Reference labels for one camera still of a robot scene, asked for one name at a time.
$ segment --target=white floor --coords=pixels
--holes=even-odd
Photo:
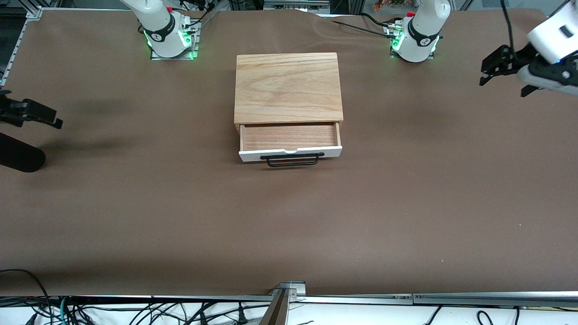
[[[260,302],[247,303],[249,305],[262,305]],[[190,317],[200,307],[200,304],[185,304],[187,315]],[[142,305],[107,305],[110,308],[144,308]],[[206,316],[214,315],[224,311],[236,309],[237,303],[219,303],[206,311]],[[355,324],[379,324],[379,325],[424,325],[432,313],[435,306],[384,306],[384,305],[338,305],[338,304],[299,304],[290,305],[288,325],[355,325]],[[258,319],[263,316],[266,308],[248,309],[245,315],[252,323],[258,323]],[[484,310],[492,318],[495,325],[514,325],[516,311],[513,309],[495,308],[466,308],[466,307],[444,307],[442,308],[432,325],[477,325],[476,313]],[[184,316],[183,310],[177,306],[170,310],[177,316]],[[2,325],[22,325],[26,324],[34,312],[30,307],[0,308],[0,324]],[[88,310],[95,325],[128,325],[137,312],[111,312]],[[231,318],[237,319],[238,313],[229,314]],[[35,324],[45,324],[49,319],[37,318]],[[143,324],[149,324],[150,318],[146,317]],[[486,319],[482,319],[484,325],[489,325]],[[233,320],[220,317],[209,324],[233,324]],[[177,325],[178,321],[173,318],[163,317],[157,319],[154,325]],[[578,325],[578,312],[565,311],[541,311],[527,310],[520,311],[519,325]]]

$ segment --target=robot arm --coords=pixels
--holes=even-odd
[[[538,89],[578,95],[578,8],[568,0],[529,34],[529,43],[513,53],[502,45],[482,61],[480,86],[494,76],[516,73],[528,84],[521,90],[526,97]]]
[[[120,0],[143,25],[149,46],[161,57],[176,57],[191,47],[191,19],[165,7],[162,0]]]
[[[451,12],[447,0],[423,0],[415,15],[384,27],[393,38],[391,51],[409,62],[422,62],[434,51],[440,31]]]

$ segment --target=wood grain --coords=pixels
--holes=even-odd
[[[235,126],[343,121],[336,53],[237,56]]]
[[[337,146],[337,123],[243,125],[241,150],[269,150]]]

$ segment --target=brown fabric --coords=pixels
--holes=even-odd
[[[518,47],[544,17],[512,10]],[[360,17],[340,17],[379,30]],[[45,169],[0,169],[0,265],[50,294],[576,290],[578,98],[479,87],[502,13],[454,12],[436,58],[296,10],[220,13],[198,60],[152,62],[131,12],[46,11],[8,77],[62,130],[0,132]],[[237,54],[337,52],[341,157],[242,164]],[[2,275],[0,295],[39,294]]]

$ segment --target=black drawer handle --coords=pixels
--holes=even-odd
[[[269,167],[311,166],[317,164],[319,162],[319,157],[323,157],[324,155],[325,153],[323,152],[278,154],[274,156],[261,156],[261,160],[266,160]]]

